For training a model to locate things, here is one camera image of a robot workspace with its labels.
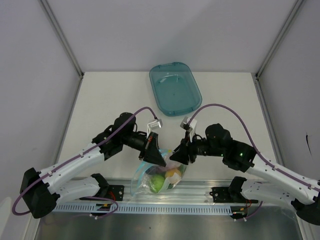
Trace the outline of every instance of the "wall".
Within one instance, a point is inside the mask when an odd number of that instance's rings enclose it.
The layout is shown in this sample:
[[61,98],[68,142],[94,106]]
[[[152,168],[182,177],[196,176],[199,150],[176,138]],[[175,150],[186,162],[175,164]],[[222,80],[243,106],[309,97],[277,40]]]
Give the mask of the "wall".
[[[79,79],[36,0],[0,1],[0,35],[1,202],[52,163]],[[11,215],[1,239],[21,239],[28,220]]]
[[[320,1],[306,1],[261,80],[285,165],[317,180],[320,180],[319,11]],[[320,239],[320,227],[314,229],[318,233],[316,239]]]
[[295,0],[50,0],[84,71],[256,72]]

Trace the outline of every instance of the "green apple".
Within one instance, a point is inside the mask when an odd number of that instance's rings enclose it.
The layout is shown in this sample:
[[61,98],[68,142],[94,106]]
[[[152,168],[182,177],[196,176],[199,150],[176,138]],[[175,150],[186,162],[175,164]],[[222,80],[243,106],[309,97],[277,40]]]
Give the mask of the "green apple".
[[163,176],[159,174],[152,176],[149,183],[151,192],[157,194],[161,190],[164,183],[165,178]]

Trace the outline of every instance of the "clear plastic bag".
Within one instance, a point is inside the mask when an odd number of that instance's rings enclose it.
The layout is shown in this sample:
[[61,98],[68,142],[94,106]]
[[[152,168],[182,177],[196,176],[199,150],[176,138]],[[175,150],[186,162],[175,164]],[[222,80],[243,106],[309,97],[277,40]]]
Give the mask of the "clear plastic bag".
[[187,165],[170,160],[172,150],[160,149],[166,166],[143,161],[131,180],[131,195],[159,194],[174,188],[184,176]]

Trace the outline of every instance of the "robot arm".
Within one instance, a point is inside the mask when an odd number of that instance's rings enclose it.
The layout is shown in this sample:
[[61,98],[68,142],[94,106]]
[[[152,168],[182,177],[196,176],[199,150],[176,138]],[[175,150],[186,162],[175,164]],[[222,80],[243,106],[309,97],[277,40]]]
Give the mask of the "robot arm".
[[265,158],[252,146],[232,139],[230,132],[220,124],[206,128],[206,138],[198,139],[195,124],[181,126],[186,129],[185,138],[174,150],[171,160],[182,164],[194,163],[197,156],[223,157],[229,168],[249,173],[270,183],[261,183],[235,177],[227,189],[213,188],[212,196],[219,203],[245,203],[246,200],[261,200],[282,207],[294,208],[303,220],[320,225],[320,182],[299,175],[276,162]]
[[[148,124],[147,133],[134,131],[136,117],[133,117],[121,130],[118,130],[130,117],[132,117],[131,113],[122,113],[113,125],[98,134],[91,143],[74,157],[80,155],[77,160],[65,165],[61,162],[38,172],[34,168],[30,168],[24,173],[21,193],[35,181],[48,175],[30,188],[22,197],[34,218],[41,218],[49,214],[57,204],[88,196],[104,197],[108,192],[109,184],[99,173],[83,180],[67,181],[83,170],[103,163],[121,152],[123,145],[140,151],[139,158],[145,162],[166,166],[166,162],[159,152],[158,134],[151,131],[156,127],[161,127],[160,120],[156,119]],[[110,140],[100,144],[115,131],[117,133]]]

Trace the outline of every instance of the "white tabletop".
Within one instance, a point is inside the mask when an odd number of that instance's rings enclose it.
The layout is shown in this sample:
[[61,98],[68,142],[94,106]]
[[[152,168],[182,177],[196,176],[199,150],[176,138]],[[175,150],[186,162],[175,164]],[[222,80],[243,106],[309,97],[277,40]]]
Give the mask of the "white tabletop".
[[[275,159],[266,123],[250,73],[193,72],[202,95],[202,106],[219,103],[235,110],[246,123],[255,144],[268,158]],[[86,72],[73,110],[59,162],[78,153],[104,131],[123,112],[134,113],[141,107],[151,107],[163,121],[157,130],[159,147],[174,149],[184,137],[180,123],[184,116],[165,116],[157,107],[148,72]],[[153,116],[147,110],[137,115],[140,131]],[[197,134],[205,136],[207,126],[220,123],[228,129],[233,139],[250,144],[238,121],[230,112],[219,107],[208,107],[196,120]],[[139,152],[124,146],[123,151],[102,164],[82,172],[79,177],[100,173],[105,178],[131,179],[139,164]],[[255,176],[234,171],[222,163],[221,157],[198,156],[187,169],[184,180],[232,180],[234,176],[258,179]]]

